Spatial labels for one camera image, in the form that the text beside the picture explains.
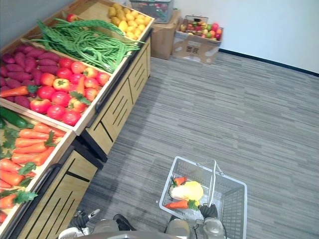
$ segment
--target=fruit box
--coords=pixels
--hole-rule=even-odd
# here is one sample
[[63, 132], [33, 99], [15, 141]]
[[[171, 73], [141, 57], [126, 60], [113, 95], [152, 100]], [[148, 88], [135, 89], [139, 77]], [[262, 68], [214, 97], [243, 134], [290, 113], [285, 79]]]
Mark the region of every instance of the fruit box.
[[[183, 19], [179, 20], [178, 29], [180, 29], [180, 25], [183, 22]], [[217, 56], [221, 42], [222, 37], [217, 41], [197, 36], [193, 33], [176, 31], [172, 55], [178, 58], [212, 64]]]

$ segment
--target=purple sweet potato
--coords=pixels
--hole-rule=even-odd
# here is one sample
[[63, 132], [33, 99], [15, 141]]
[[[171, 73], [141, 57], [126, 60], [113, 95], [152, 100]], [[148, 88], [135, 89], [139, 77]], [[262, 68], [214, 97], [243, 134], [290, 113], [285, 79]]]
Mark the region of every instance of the purple sweet potato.
[[60, 57], [57, 54], [53, 53], [53, 52], [45, 52], [42, 55], [39, 55], [38, 59], [39, 60], [50, 59], [50, 60], [58, 62], [60, 60]]
[[39, 66], [39, 70], [42, 71], [43, 73], [51, 73], [53, 75], [56, 74], [57, 70], [59, 68], [57, 66]]
[[0, 74], [1, 74], [1, 76], [5, 77], [5, 78], [8, 77], [8, 70], [6, 69], [5, 66], [0, 67]]
[[33, 49], [27, 53], [26, 57], [31, 56], [31, 57], [37, 58], [39, 55], [42, 55], [43, 53], [44, 53], [43, 49], [40, 49], [40, 48]]
[[38, 61], [39, 66], [56, 66], [56, 61], [50, 59], [42, 59]]
[[[8, 86], [2, 86], [0, 91], [6, 91], [9, 90], [10, 88]], [[5, 97], [4, 99], [14, 102], [14, 96], [9, 96], [9, 97]]]
[[22, 53], [22, 52], [17, 52], [15, 55], [14, 55], [14, 59], [15, 59], [15, 62], [16, 64], [18, 64], [19, 66], [21, 66], [23, 69], [25, 68], [25, 63], [24, 63], [24, 60], [25, 60], [25, 55]]
[[8, 76], [20, 82], [32, 80], [32, 75], [25, 72], [8, 72]]
[[5, 67], [10, 72], [24, 72], [24, 69], [17, 64], [7, 64]]
[[26, 57], [25, 61], [25, 71], [31, 72], [34, 68], [36, 68], [36, 60], [34, 57]]
[[41, 85], [41, 76], [42, 76], [42, 72], [36, 68], [34, 68], [32, 71], [31, 71], [31, 74], [33, 76], [33, 80], [34, 80], [34, 83], [37, 85], [37, 86], [40, 86]]
[[8, 80], [6, 81], [6, 85], [7, 85], [9, 88], [13, 89], [13, 88], [20, 87], [22, 84], [21, 84], [21, 82], [15, 80], [15, 79], [8, 79]]
[[0, 87], [5, 86], [5, 85], [6, 85], [5, 78], [3, 78], [2, 76], [0, 76]]
[[7, 63], [7, 64], [14, 64], [15, 63], [14, 57], [11, 56], [9, 53], [6, 53], [2, 56], [2, 61]]
[[16, 102], [20, 106], [26, 107], [28, 109], [30, 108], [30, 100], [27, 96], [15, 96], [14, 102]]

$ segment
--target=box on floor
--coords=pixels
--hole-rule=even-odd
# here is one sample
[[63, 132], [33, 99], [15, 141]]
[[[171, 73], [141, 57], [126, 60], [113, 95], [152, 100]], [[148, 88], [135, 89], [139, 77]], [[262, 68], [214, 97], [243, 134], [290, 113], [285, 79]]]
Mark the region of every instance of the box on floor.
[[151, 56], [165, 60], [169, 59], [179, 18], [180, 10], [174, 10], [168, 24], [153, 24]]

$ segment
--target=cucumber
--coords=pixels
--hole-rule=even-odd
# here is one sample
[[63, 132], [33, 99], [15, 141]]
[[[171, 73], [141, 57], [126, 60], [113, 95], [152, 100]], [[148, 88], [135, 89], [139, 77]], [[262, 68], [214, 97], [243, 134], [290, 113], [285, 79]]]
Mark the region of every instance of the cucumber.
[[24, 118], [20, 117], [17, 113], [0, 107], [0, 116], [7, 120], [9, 123], [17, 126], [18, 128], [33, 128], [34, 125], [27, 122]]

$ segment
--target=white wall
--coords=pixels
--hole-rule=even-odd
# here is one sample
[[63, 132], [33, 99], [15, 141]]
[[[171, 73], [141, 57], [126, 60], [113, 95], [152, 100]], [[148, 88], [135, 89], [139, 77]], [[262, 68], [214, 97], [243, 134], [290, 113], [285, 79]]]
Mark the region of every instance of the white wall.
[[174, 0], [224, 27], [221, 48], [319, 73], [319, 0]]

